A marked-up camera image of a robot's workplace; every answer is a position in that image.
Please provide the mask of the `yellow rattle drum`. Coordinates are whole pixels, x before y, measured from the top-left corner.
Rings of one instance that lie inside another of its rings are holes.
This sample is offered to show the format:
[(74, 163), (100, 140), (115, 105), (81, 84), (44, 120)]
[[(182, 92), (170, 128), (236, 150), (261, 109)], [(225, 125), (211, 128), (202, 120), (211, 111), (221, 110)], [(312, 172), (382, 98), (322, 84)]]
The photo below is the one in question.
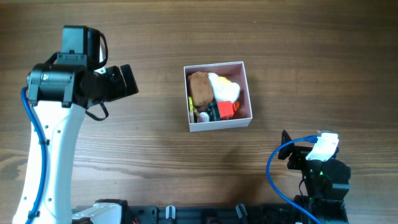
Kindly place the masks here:
[(198, 111), (193, 105), (193, 100), (191, 96), (188, 97), (188, 107), (190, 123), (195, 123), (195, 117), (197, 116)]

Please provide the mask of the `brown plush bear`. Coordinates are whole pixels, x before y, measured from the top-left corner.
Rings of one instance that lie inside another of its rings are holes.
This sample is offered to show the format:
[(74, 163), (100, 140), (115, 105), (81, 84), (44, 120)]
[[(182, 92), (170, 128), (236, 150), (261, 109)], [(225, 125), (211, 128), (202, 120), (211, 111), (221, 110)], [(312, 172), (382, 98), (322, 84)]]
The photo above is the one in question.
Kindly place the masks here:
[(214, 100), (209, 73), (195, 72), (188, 76), (188, 88), (195, 107), (208, 106)]

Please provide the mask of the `red toy fire truck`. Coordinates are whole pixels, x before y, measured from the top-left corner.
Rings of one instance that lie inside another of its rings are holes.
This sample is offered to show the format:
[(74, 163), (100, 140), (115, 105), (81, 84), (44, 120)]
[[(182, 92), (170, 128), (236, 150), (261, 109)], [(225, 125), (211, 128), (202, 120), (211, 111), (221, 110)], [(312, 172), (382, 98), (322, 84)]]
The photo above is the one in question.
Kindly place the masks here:
[(238, 101), (234, 103), (231, 101), (212, 101), (208, 104), (206, 112), (210, 117), (210, 121), (222, 121), (231, 119), (239, 107), (240, 103)]

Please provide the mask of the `white rattle drum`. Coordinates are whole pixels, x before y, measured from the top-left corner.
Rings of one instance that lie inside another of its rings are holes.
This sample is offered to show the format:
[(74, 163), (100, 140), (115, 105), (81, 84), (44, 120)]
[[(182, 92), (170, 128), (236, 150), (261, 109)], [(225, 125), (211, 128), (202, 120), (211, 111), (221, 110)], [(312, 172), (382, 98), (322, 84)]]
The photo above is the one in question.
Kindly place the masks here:
[(210, 115), (207, 112), (201, 112), (197, 118), (198, 123), (207, 123), (210, 122)]

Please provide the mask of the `white plush duck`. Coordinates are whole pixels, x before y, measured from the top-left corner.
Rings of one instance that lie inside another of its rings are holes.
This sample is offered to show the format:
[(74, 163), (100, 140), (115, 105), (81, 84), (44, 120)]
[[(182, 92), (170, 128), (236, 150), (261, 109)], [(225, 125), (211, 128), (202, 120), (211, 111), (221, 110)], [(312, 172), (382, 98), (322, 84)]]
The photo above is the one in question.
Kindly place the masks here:
[(230, 101), (234, 103), (238, 100), (241, 88), (237, 83), (216, 73), (209, 73), (208, 78), (216, 101)]

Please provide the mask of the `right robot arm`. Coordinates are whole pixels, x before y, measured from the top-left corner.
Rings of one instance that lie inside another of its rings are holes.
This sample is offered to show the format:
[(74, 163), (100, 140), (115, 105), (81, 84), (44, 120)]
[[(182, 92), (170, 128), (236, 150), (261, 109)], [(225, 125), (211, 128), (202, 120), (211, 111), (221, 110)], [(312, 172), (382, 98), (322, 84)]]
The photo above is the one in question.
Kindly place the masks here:
[(281, 144), (288, 144), (278, 153), (278, 159), (288, 160), (287, 168), (299, 170), (306, 195), (297, 195), (294, 202), (322, 223), (348, 223), (344, 197), (349, 191), (351, 168), (336, 158), (338, 134), (319, 131), (316, 143), (297, 146), (287, 131)]

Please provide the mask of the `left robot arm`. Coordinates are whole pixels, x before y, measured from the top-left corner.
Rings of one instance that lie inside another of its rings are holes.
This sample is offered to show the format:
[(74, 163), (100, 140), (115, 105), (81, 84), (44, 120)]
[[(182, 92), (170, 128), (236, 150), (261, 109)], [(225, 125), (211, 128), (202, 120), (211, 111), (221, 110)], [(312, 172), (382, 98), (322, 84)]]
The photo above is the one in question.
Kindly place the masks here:
[(21, 100), (32, 134), (14, 223), (132, 222), (125, 200), (97, 200), (76, 213), (71, 205), (76, 141), (89, 109), (138, 92), (131, 67), (108, 67), (107, 61), (103, 33), (87, 26), (65, 26), (61, 51), (28, 74)]

